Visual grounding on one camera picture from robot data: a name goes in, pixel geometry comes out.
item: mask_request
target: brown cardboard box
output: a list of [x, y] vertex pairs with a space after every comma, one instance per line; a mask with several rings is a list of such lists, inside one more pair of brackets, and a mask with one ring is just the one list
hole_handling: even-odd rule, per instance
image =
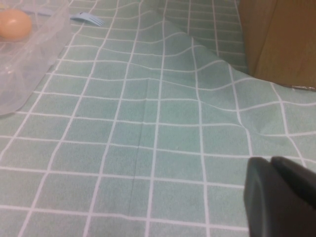
[[249, 73], [316, 88], [316, 0], [240, 0]]

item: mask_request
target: green checkered tablecloth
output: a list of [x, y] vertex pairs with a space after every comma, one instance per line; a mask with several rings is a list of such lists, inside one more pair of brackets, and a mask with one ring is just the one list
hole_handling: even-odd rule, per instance
[[72, 0], [105, 24], [0, 118], [0, 236], [247, 237], [249, 157], [316, 171], [316, 93], [243, 73], [237, 5]]

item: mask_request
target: black plastic object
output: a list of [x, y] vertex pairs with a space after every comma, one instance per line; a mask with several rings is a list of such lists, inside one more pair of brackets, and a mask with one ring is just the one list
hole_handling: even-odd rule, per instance
[[244, 189], [250, 237], [316, 237], [316, 174], [283, 158], [250, 158]]

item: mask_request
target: fork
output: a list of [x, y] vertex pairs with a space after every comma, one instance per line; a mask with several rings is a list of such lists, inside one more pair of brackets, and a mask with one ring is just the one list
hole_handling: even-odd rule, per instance
[[[36, 11], [31, 5], [25, 5], [21, 8], [21, 10], [23, 12], [29, 13], [29, 14], [37, 12], [37, 14], [43, 15], [43, 16], [52, 16], [55, 13], [54, 11], [47, 9], [47, 8], [40, 8]], [[80, 12], [80, 13], [77, 13], [75, 15], [70, 15], [69, 18], [73, 19], [73, 20], [78, 20], [78, 19], [86, 20], [86, 21], [89, 21], [97, 26], [102, 26], [104, 24], [104, 21], [102, 21], [98, 17], [96, 17], [90, 13], [86, 13], [86, 12]]]

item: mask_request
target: brown egg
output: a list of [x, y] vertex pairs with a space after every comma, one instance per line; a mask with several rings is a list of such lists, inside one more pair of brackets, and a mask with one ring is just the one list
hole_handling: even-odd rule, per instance
[[9, 40], [26, 37], [32, 30], [32, 21], [23, 11], [8, 9], [0, 12], [0, 36]]

